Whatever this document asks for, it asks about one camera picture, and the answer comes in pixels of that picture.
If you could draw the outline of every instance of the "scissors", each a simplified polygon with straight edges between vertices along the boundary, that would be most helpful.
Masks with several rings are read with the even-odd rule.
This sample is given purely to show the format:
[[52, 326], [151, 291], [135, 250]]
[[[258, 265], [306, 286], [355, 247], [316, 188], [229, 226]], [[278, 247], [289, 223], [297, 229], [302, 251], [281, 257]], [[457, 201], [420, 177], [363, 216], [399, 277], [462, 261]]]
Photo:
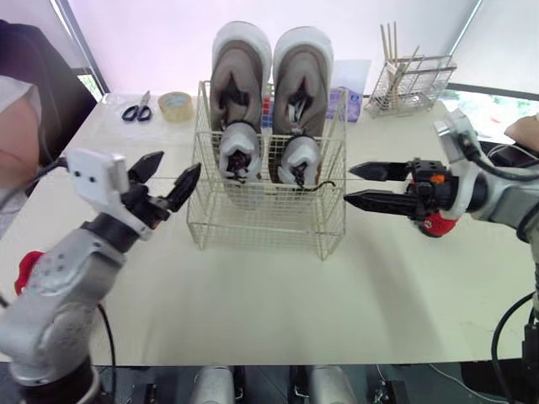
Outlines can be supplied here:
[[150, 90], [142, 96], [141, 103], [138, 105], [132, 105], [124, 111], [121, 115], [123, 120], [132, 122], [133, 120], [138, 120], [142, 122], [144, 120], [150, 120], [152, 117], [152, 110], [148, 107], [148, 101], [150, 101]]

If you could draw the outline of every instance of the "sneaker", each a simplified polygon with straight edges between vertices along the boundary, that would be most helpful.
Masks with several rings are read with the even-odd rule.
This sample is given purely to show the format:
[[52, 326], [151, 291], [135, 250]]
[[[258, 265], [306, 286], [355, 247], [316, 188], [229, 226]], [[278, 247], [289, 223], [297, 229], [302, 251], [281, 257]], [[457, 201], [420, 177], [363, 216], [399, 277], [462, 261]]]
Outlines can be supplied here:
[[318, 184], [322, 157], [313, 137], [323, 135], [333, 66], [331, 41], [314, 27], [284, 33], [275, 47], [273, 75], [274, 135], [269, 149], [269, 175], [274, 183], [300, 188]]
[[254, 208], [264, 197], [260, 181], [260, 133], [263, 93], [271, 68], [271, 46], [255, 25], [234, 21], [217, 32], [213, 42], [211, 128], [214, 157], [225, 189], [234, 203]]

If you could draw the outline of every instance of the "wall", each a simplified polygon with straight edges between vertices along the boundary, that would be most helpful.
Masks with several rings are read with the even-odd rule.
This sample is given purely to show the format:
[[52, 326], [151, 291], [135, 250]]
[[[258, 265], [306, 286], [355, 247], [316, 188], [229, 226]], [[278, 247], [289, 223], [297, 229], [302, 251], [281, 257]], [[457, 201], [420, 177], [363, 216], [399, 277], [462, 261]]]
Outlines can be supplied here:
[[272, 45], [287, 29], [315, 25], [336, 59], [372, 59], [369, 93], [382, 68], [380, 23], [398, 21], [399, 53], [446, 51], [475, 0], [69, 0], [111, 91], [195, 93], [211, 74], [211, 43], [226, 22], [260, 26]]

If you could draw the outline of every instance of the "wire basket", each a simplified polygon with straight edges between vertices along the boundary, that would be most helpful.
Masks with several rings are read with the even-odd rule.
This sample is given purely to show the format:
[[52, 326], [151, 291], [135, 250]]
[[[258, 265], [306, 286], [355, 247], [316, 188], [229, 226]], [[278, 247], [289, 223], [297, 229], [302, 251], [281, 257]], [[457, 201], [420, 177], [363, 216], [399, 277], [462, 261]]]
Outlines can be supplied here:
[[264, 99], [263, 167], [259, 182], [240, 184], [221, 177], [215, 145], [222, 132], [211, 131], [210, 83], [201, 82], [196, 111], [193, 162], [202, 163], [200, 180], [189, 199], [187, 224], [201, 249], [287, 247], [315, 251], [325, 259], [344, 235], [347, 97], [342, 91], [334, 118], [315, 138], [322, 153], [319, 189], [272, 183], [268, 162], [280, 155], [289, 136], [271, 133], [273, 95]]
[[386, 61], [365, 109], [377, 117], [432, 108], [455, 69], [450, 56]]

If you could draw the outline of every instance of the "window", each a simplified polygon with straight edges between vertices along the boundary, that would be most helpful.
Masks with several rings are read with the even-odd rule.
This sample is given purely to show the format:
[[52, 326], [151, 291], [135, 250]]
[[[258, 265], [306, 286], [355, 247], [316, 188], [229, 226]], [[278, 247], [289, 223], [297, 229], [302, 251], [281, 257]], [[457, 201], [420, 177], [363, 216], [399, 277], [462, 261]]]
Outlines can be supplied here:
[[445, 90], [440, 100], [449, 111], [460, 108], [478, 133], [480, 141], [511, 144], [505, 129], [516, 120], [539, 113], [539, 102], [468, 91]]
[[95, 82], [95, 79], [91, 74], [78, 74], [78, 79], [84, 84], [84, 87], [93, 95], [95, 100], [99, 102], [103, 94], [99, 91], [98, 84]]

